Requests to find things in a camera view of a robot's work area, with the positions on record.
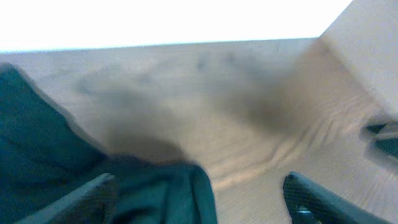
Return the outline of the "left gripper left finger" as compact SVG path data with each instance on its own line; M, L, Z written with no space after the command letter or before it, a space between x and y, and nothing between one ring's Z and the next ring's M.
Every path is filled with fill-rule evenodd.
M101 174L17 224L111 223L117 197L115 176Z

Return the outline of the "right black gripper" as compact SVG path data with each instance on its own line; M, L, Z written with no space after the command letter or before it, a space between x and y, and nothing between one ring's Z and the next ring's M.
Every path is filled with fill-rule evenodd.
M397 118L386 114L370 117L360 136L368 143L364 155L383 168L397 168Z

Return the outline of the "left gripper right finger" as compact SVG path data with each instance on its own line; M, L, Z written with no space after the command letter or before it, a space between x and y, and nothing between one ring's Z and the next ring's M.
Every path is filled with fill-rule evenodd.
M388 224L298 172L284 179L283 196L293 224Z

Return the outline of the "black shorts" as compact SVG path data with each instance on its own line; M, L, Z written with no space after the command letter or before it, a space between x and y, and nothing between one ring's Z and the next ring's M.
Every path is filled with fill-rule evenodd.
M217 221L200 166L108 157L79 137L19 69L2 63L1 222L18 222L104 173L119 187L113 223Z

